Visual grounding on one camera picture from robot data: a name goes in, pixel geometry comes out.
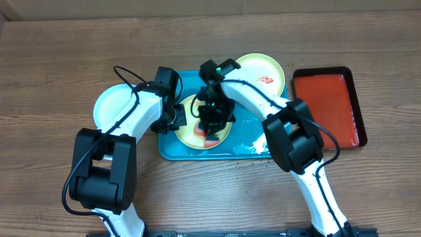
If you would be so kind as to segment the yellow-green plate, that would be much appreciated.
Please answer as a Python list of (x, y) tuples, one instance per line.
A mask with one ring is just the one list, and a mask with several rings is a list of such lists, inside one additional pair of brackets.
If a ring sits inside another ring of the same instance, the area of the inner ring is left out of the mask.
[[(194, 128), (195, 125), (200, 122), (199, 118), (195, 118), (190, 111), (191, 103), (193, 101), (193, 98), (195, 97), (195, 94), (186, 97), (182, 101), (182, 105), (185, 108), (186, 112), (186, 119), (187, 119), (187, 125), (180, 127), (179, 130), (175, 131), (178, 139), (185, 144), (188, 147), (194, 148), (194, 149), (210, 149), (210, 148), (203, 148), (201, 146), (201, 142), (199, 141), (199, 138), (194, 134)], [(218, 136), (221, 140), (220, 143), (222, 143), (230, 133), (232, 127), (232, 123), (229, 122), (225, 129), (217, 132), (215, 135)]]
[(256, 82), (273, 94), (281, 95), (285, 87), (285, 74), (280, 64), (268, 55), (250, 53), (236, 60)]

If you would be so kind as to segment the red sponge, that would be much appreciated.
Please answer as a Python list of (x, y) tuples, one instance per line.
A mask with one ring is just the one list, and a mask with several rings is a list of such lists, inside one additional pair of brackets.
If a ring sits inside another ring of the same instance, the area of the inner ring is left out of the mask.
[(221, 142), (220, 138), (215, 134), (207, 135), (203, 125), (200, 122), (195, 125), (194, 134), (199, 138), (203, 148), (211, 148)]

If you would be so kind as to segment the light blue plate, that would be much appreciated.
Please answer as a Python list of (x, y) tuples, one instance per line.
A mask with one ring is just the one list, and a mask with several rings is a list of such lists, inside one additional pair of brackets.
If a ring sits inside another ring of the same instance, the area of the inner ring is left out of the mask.
[(93, 120), (96, 127), (112, 120), (132, 98), (132, 90), (126, 84), (118, 84), (105, 90), (95, 102)]

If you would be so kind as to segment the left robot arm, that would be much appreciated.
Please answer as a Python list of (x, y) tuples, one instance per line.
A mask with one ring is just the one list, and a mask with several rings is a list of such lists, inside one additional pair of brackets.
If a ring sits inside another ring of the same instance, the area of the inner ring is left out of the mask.
[(146, 236), (133, 205), (137, 186), (136, 146), (148, 128), (167, 134), (186, 125), (177, 104), (182, 79), (159, 67), (153, 81), (137, 86), (124, 80), (95, 103), (97, 129), (83, 128), (75, 139), (72, 170), (62, 189), (62, 205), (73, 215), (98, 216), (105, 236)]

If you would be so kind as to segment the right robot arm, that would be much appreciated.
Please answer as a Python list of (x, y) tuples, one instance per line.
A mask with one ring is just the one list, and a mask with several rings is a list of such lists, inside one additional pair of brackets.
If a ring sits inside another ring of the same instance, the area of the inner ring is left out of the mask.
[(313, 236), (353, 236), (353, 229), (338, 207), (328, 179), (322, 149), (325, 128), (315, 123), (307, 104), (290, 101), (253, 82), (233, 59), (221, 64), (208, 60), (199, 76), (206, 84), (196, 98), (203, 101), (197, 117), (206, 137), (234, 121), (239, 103), (261, 122), (271, 158), (299, 185), (311, 215)]

